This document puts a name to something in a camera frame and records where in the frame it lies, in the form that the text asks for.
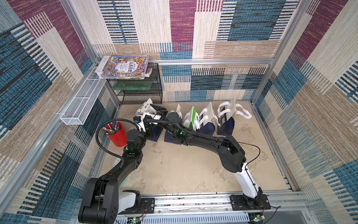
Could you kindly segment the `green white takeout bag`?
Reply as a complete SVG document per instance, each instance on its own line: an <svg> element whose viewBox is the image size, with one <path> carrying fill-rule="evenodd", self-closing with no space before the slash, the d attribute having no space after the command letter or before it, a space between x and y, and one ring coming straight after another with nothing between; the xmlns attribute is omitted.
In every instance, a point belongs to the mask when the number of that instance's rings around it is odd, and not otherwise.
<svg viewBox="0 0 358 224"><path fill-rule="evenodd" d="M189 112L185 115L183 125L194 131L198 131L200 129L199 114L197 113L195 106L192 106Z"/></svg>

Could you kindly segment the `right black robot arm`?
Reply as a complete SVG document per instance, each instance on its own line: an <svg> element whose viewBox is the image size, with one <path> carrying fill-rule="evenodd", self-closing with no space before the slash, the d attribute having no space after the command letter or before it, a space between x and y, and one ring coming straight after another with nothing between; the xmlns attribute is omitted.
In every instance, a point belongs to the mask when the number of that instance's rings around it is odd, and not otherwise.
<svg viewBox="0 0 358 224"><path fill-rule="evenodd" d="M146 133L149 133L151 124L158 125L168 131L181 145L201 147L216 153L222 166L234 173L241 185L245 200L255 204L260 203L263 191L249 171L245 151L240 142L237 142L231 135L214 137L194 131L181 123L181 118L177 113L165 114L167 110L164 107L151 106L157 109L157 112L155 115L147 113L144 115L143 124Z"/></svg>

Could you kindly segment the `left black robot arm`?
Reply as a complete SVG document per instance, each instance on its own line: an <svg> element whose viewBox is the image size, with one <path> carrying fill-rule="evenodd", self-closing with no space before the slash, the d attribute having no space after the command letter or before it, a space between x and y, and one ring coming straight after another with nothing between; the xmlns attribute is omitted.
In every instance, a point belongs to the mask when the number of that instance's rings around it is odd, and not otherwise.
<svg viewBox="0 0 358 224"><path fill-rule="evenodd" d="M101 124L95 132L95 139L104 152L119 159L119 163L109 172L98 178L87 181L84 189L81 206L78 213L78 221L84 224L113 224L117 215L123 211L137 213L142 209L139 191L125 190L123 195L119 194L119 186L126 177L133 172L141 163L143 158L142 149L146 140L152 137L149 116L142 119L143 125L127 119L121 119L135 126L127 132L127 145L122 155L117 155L107 150L100 143L98 134L115 122L115 119Z"/></svg>

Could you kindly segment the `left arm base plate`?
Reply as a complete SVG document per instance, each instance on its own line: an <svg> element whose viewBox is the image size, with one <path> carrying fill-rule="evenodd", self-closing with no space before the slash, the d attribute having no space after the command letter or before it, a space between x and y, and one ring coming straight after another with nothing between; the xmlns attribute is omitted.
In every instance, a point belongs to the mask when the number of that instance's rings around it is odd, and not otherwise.
<svg viewBox="0 0 358 224"><path fill-rule="evenodd" d="M118 215L154 213L155 198L142 197L138 190L123 190L118 197Z"/></svg>

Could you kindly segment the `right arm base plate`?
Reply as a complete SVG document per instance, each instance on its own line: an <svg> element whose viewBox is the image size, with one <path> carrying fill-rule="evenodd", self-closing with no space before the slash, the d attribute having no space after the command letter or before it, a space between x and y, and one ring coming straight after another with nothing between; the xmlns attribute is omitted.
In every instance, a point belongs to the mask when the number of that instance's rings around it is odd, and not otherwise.
<svg viewBox="0 0 358 224"><path fill-rule="evenodd" d="M250 198L245 195L231 195L229 199L233 211L271 209L268 197L265 194L258 194L255 198Z"/></svg>

